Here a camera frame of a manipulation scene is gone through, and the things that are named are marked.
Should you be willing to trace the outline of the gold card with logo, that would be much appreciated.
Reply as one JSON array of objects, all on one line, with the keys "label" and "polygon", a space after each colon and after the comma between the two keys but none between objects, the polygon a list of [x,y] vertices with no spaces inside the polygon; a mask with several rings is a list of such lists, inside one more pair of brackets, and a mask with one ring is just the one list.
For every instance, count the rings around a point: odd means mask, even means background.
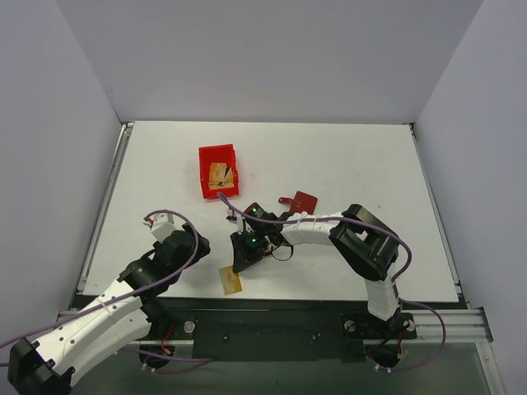
[{"label": "gold card with logo", "polygon": [[234,272],[233,266],[220,268],[219,276],[224,295],[233,295],[243,290],[240,277]]}]

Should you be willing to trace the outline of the red leather card holder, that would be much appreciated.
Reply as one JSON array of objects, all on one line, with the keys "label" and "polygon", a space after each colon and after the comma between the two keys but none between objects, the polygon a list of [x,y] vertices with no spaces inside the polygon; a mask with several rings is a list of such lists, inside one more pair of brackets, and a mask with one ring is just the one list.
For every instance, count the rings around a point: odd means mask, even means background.
[{"label": "red leather card holder", "polygon": [[305,212],[308,215],[313,215],[318,203],[318,198],[311,194],[297,191],[294,197],[280,197],[278,202],[287,206],[289,212]]}]

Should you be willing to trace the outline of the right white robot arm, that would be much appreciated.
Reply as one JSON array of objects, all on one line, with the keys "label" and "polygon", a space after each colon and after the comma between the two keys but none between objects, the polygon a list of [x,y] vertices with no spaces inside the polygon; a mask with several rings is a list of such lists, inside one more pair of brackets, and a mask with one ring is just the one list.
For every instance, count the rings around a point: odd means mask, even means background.
[{"label": "right white robot arm", "polygon": [[370,331],[385,337],[397,328],[399,297],[391,267],[399,257],[399,237],[364,207],[352,204],[322,216],[305,211],[276,216],[255,202],[243,212],[228,210],[226,219],[237,226],[231,234],[233,272],[243,272],[281,247],[332,246],[365,281]]}]

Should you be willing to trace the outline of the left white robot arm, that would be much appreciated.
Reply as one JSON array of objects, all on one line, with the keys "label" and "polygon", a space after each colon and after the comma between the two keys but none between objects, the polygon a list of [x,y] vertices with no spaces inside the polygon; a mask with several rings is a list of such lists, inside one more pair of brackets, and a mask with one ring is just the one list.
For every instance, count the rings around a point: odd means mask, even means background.
[{"label": "left white robot arm", "polygon": [[165,336],[170,315],[159,295],[210,251],[208,240],[189,225],[156,241],[75,318],[33,341],[16,342],[8,382],[19,394],[69,394],[84,374],[120,348]]}]

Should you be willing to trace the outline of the gold cards in bin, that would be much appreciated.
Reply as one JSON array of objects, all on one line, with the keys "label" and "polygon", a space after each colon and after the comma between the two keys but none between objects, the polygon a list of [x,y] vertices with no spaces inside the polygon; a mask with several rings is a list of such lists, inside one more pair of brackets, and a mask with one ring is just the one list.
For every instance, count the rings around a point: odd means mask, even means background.
[{"label": "gold cards in bin", "polygon": [[211,190],[230,190],[238,187],[236,172],[227,163],[213,162],[208,173],[208,187]]}]

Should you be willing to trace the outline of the red plastic bin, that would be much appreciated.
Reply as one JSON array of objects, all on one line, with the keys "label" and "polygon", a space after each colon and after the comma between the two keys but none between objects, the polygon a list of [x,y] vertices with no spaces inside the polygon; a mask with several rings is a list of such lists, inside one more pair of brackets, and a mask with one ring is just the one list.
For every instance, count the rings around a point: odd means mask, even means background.
[{"label": "red plastic bin", "polygon": [[198,160],[204,199],[215,199],[218,193],[227,197],[240,194],[236,151],[232,144],[199,147]]}]

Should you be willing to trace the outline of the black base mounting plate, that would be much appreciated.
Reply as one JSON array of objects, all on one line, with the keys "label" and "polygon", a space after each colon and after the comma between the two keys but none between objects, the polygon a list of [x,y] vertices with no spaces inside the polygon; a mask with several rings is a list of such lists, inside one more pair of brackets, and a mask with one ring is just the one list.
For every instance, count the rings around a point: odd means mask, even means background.
[{"label": "black base mounting plate", "polygon": [[394,361],[399,342],[417,336],[411,314],[384,322],[353,301],[164,297],[156,314],[142,351],[215,362]]}]

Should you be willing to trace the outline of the aluminium front rail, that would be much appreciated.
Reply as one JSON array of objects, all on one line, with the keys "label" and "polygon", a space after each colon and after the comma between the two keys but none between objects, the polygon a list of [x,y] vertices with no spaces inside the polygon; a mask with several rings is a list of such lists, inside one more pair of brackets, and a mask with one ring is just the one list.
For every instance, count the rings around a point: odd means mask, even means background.
[{"label": "aluminium front rail", "polygon": [[[485,314],[481,309],[435,310],[428,305],[406,304],[398,311],[413,316],[417,334],[415,339],[403,341],[485,342],[492,337]],[[61,323],[66,323],[75,318],[79,312],[70,311],[63,316]]]}]

